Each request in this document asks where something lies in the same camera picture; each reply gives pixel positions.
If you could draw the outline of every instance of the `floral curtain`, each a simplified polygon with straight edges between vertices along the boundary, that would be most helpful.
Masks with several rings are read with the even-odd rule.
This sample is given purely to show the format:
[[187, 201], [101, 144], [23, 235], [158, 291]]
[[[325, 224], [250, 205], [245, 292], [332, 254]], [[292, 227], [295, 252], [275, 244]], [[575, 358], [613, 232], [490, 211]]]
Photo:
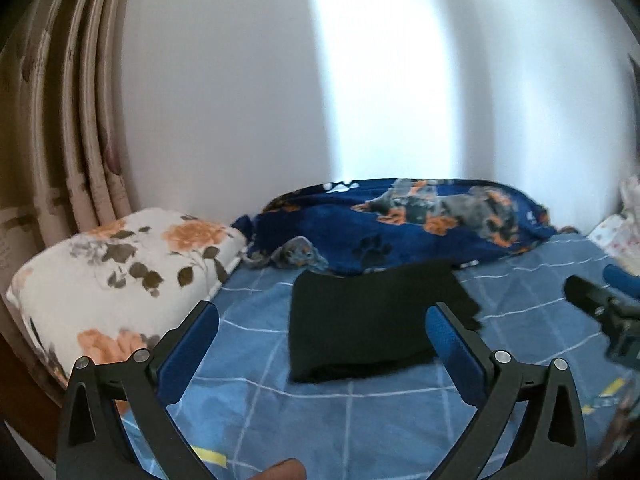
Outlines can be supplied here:
[[[0, 52], [3, 300], [41, 250], [131, 213], [113, 121], [117, 8], [118, 0], [34, 0]], [[20, 317], [0, 310], [2, 336], [33, 364]]]

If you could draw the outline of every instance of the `bedsheet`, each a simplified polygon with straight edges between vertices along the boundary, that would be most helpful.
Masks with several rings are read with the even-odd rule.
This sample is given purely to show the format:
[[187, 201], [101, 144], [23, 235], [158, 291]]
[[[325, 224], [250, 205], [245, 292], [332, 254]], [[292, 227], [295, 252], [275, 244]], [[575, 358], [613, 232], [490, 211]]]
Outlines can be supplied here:
[[[580, 235], [457, 272], [482, 306], [481, 336], [521, 362], [569, 363], [595, 449], [629, 373], [609, 363], [598, 324], [562, 296], [566, 277], [604, 284], [612, 260]], [[289, 457], [310, 480], [425, 479], [471, 419], [439, 362], [390, 376], [320, 385], [289, 383], [287, 321], [298, 271], [239, 269], [217, 294], [220, 331], [183, 398], [168, 411], [219, 480], [251, 478]], [[497, 470], [514, 437], [518, 405], [485, 472]], [[162, 478], [129, 414], [125, 427], [142, 465]]]

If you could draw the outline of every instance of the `paw print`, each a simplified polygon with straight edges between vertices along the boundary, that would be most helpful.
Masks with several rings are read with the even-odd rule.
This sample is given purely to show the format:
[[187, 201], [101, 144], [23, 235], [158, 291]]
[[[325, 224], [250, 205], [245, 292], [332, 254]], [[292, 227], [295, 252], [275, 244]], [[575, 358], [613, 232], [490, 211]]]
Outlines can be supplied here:
[[360, 187], [360, 184], [358, 184], [357, 182], [352, 182], [351, 180], [343, 180], [342, 182], [339, 182], [337, 184], [334, 184], [333, 182], [327, 182], [326, 184], [322, 184], [322, 187], [324, 187], [324, 190], [327, 193], [344, 193], [345, 191], [348, 191], [350, 189]]
[[393, 249], [391, 244], [382, 244], [380, 235], [363, 238], [359, 245], [351, 251], [360, 260], [363, 270], [372, 267], [385, 267], [386, 257]]

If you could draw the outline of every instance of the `bolt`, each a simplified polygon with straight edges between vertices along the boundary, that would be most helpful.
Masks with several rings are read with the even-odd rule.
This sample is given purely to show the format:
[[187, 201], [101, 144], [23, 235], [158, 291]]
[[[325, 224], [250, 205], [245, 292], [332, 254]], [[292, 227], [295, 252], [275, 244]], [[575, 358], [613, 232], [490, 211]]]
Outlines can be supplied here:
[[505, 352], [504, 350], [498, 350], [495, 354], [494, 354], [495, 360], [498, 361], [499, 363], [508, 363], [509, 361], [511, 361], [511, 354], [509, 354], [509, 352]]
[[558, 370], [566, 370], [569, 367], [564, 359], [554, 359], [554, 365]]
[[137, 363], [143, 363], [147, 359], [149, 359], [150, 355], [151, 354], [149, 353], [149, 350], [147, 350], [146, 348], [141, 348], [140, 350], [136, 350], [135, 352], [133, 352], [133, 360]]
[[83, 355], [81, 358], [76, 361], [76, 368], [78, 370], [82, 370], [82, 368], [86, 368], [89, 364], [89, 358], [86, 355]]

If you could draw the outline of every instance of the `pillow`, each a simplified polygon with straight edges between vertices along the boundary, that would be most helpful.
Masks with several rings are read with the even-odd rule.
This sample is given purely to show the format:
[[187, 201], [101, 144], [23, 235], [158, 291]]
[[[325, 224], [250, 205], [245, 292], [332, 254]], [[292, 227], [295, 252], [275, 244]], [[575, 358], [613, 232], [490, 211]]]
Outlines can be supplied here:
[[245, 246], [236, 229], [145, 209], [38, 254], [6, 296], [66, 386], [82, 355], [103, 364], [152, 348], [220, 289]]

